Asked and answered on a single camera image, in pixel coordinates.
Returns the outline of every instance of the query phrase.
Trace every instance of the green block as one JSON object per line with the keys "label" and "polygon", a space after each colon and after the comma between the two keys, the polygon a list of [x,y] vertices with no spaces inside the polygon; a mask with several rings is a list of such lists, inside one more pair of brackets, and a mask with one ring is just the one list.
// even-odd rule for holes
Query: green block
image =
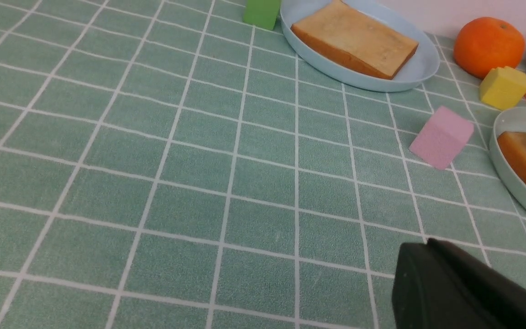
{"label": "green block", "polygon": [[247,0],[242,21],[262,29],[273,30],[281,0]]}

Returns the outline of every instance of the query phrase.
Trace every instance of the yellow block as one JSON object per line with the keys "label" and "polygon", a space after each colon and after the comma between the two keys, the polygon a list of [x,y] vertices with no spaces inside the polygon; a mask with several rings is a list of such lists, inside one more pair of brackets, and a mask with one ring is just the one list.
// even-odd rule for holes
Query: yellow block
{"label": "yellow block", "polygon": [[480,83],[480,100],[501,111],[515,107],[526,93],[525,73],[512,67],[491,69]]}

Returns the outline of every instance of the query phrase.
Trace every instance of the light blue plate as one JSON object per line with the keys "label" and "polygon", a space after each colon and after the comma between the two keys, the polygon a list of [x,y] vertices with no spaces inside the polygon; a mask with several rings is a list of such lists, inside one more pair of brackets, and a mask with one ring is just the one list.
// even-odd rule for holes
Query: light blue plate
{"label": "light blue plate", "polygon": [[505,131],[526,133],[526,107],[511,108],[499,114],[494,122],[493,135],[489,143],[490,158],[496,172],[499,173],[499,177],[507,189],[526,209],[526,184],[515,174],[505,156],[503,156],[497,141],[500,134]]}
{"label": "light blue plate", "polygon": [[319,71],[345,84],[380,92],[404,91],[415,88],[437,72],[440,67],[440,55],[430,38],[396,12],[372,0],[344,0],[344,3],[419,42],[415,55],[405,63],[393,80],[379,79],[357,73],[316,53],[291,31],[291,26],[304,17],[324,8],[330,1],[282,0],[281,2],[280,14],[285,38],[301,58]]}

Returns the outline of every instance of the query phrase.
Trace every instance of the grid pattern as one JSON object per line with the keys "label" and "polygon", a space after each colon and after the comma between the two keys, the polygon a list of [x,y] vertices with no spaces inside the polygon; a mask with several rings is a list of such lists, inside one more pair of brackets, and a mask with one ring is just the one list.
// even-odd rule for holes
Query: grid pattern
{"label": "grid pattern", "polygon": [[[243,6],[0,0],[1,328],[394,328],[399,245],[428,237],[526,287],[498,112],[450,39],[380,94]],[[439,106],[476,125],[445,171],[408,150]]]}

